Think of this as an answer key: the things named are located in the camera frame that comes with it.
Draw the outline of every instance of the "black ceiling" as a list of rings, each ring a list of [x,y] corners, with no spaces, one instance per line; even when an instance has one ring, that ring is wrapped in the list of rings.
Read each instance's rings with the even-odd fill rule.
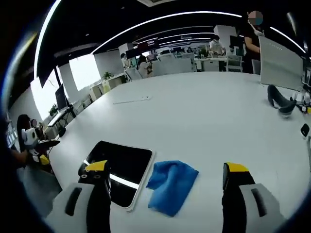
[[[16,23],[16,27],[19,28],[19,30],[20,28],[26,28],[25,26],[33,23],[36,18],[39,18],[39,20],[36,21],[37,23],[42,23],[40,18],[42,18],[42,15],[47,12],[48,7],[51,5],[51,1],[43,2],[44,3],[41,3],[38,5],[38,8],[36,8],[37,12],[35,12],[34,9],[30,10],[29,7],[27,8],[33,15],[32,17],[25,17],[24,24],[22,23],[22,19],[18,21],[18,23],[21,23],[23,26]],[[62,0],[52,17],[43,38],[38,63],[38,74],[47,75],[55,65],[61,64],[69,59],[68,54],[59,56],[56,59],[54,54],[57,52],[85,44],[103,43],[123,30],[144,21],[160,16],[189,11],[221,11],[243,15],[245,17],[247,10],[259,10],[263,13],[264,23],[267,27],[273,26],[277,28],[290,38],[293,38],[303,47],[302,39],[304,37],[307,37],[308,39],[310,34],[310,28],[308,28],[307,21],[305,20],[308,15],[307,9],[299,9],[299,11],[296,11],[295,9],[291,9],[291,5],[286,4],[285,1],[273,1],[273,5],[271,2],[272,1],[260,1],[257,6],[254,5],[250,8],[249,6],[243,6],[243,4],[237,5],[236,1],[224,0],[176,0],[154,7],[147,7],[136,0]],[[298,36],[295,36],[291,25],[286,18],[286,13],[289,11],[293,12],[299,26]],[[239,29],[241,22],[241,18],[215,14],[195,14],[170,17],[145,24],[126,32],[110,41],[99,51],[114,49],[126,42],[132,42],[153,33],[174,28],[215,26],[217,24],[222,24],[236,26],[237,29]],[[182,33],[212,31],[213,27],[190,28],[163,33],[159,36],[165,37]],[[272,39],[275,39],[277,42],[284,44],[298,53],[301,52],[296,46],[279,34],[273,31],[268,31],[267,33],[267,37],[272,37]],[[11,45],[14,43],[16,44],[17,40],[11,41]],[[35,47],[36,41],[29,47],[21,62],[17,74],[18,79],[12,92],[11,102],[15,101],[20,93],[29,86],[30,81],[33,79],[33,73],[28,73],[27,70],[29,70],[34,64]],[[95,48],[96,46],[83,51],[73,52],[70,59],[82,54],[90,53],[90,51]]]

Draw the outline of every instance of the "blue cloth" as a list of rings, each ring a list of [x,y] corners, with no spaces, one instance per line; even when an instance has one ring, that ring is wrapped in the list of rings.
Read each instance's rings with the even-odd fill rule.
[[[168,216],[175,216],[182,207],[199,172],[180,161],[164,161],[154,164],[147,188],[154,192],[148,208]]]

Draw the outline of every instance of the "black shirt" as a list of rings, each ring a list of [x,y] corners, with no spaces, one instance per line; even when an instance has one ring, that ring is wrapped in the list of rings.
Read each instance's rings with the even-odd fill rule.
[[[261,28],[261,27],[254,26],[254,28],[255,28],[256,30],[262,32],[262,28]],[[253,44],[253,45],[256,45],[257,47],[260,47],[259,38],[258,38],[258,36],[255,34],[253,27],[252,27],[248,22],[244,24],[243,32],[242,32],[242,33],[243,33],[244,37],[249,37],[249,38],[252,39],[252,44]],[[245,58],[247,58],[247,59],[256,59],[256,60],[259,60],[259,61],[260,61],[260,54],[254,52],[254,51],[251,51],[250,49],[248,49],[248,48],[246,47],[246,55],[245,55]]]

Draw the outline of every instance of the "ceiling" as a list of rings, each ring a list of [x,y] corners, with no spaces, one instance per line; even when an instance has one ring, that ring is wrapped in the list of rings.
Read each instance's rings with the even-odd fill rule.
[[[18,17],[17,20],[15,20],[14,26],[17,28],[15,30],[16,35],[18,35],[18,33],[20,34],[22,29],[26,29],[29,25],[36,24],[38,28],[40,28],[40,25],[43,23],[42,19],[45,18],[43,16],[48,12],[48,8],[51,6],[52,1],[39,2],[40,5],[38,5],[37,1],[35,2],[35,8],[33,7],[34,2],[32,2],[33,4],[21,3],[22,8],[27,11],[20,9],[23,17]],[[54,12],[44,34],[39,54],[38,75],[49,75],[55,65],[60,65],[74,57],[88,54],[97,48],[98,44],[105,42],[118,33],[139,23],[156,17],[190,11],[220,11],[242,15],[243,18],[216,14],[193,14],[161,19],[134,28],[120,35],[101,47],[98,52],[117,48],[121,44],[133,42],[157,32],[181,27],[189,28],[161,33],[158,34],[157,37],[166,37],[183,33],[213,32],[213,27],[217,24],[235,26],[239,31],[243,20],[246,20],[246,11],[249,9],[259,10],[263,13],[264,23],[267,28],[270,26],[277,28],[294,39],[302,47],[303,39],[306,38],[308,45],[311,46],[311,41],[309,41],[310,28],[307,27],[307,21],[305,20],[308,11],[305,10],[305,14],[303,9],[296,12],[290,8],[289,4],[287,5],[286,2],[281,0],[274,1],[273,6],[271,6],[270,3],[271,1],[260,1],[260,4],[258,3],[257,6],[245,7],[242,4],[236,5],[234,1],[221,1],[220,3],[219,1],[175,0],[148,7],[137,0],[62,0]],[[10,9],[10,7],[14,8],[14,5],[12,3],[8,4],[8,9]],[[297,36],[294,34],[286,18],[286,13],[289,11],[293,13],[299,27]],[[296,46],[274,31],[267,30],[266,36],[301,55],[301,51]],[[13,39],[9,42],[10,46],[6,48],[8,54],[13,51],[13,45],[16,45],[17,42],[18,39]],[[12,91],[11,104],[27,89],[29,83],[33,80],[36,43],[37,40],[31,44],[21,61]],[[70,50],[81,45],[89,46],[83,50]]]

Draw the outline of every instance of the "black hair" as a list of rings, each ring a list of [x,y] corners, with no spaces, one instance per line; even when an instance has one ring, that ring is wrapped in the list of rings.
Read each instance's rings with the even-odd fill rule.
[[[21,130],[22,129],[27,130],[30,127],[29,121],[30,121],[30,118],[26,114],[19,115],[17,119],[17,136],[18,136],[20,152],[23,152],[26,149],[24,140],[21,137]]]
[[[213,40],[219,40],[219,36],[218,35],[213,35]]]
[[[146,62],[146,57],[144,55],[139,56],[136,69],[139,69],[140,63]]]

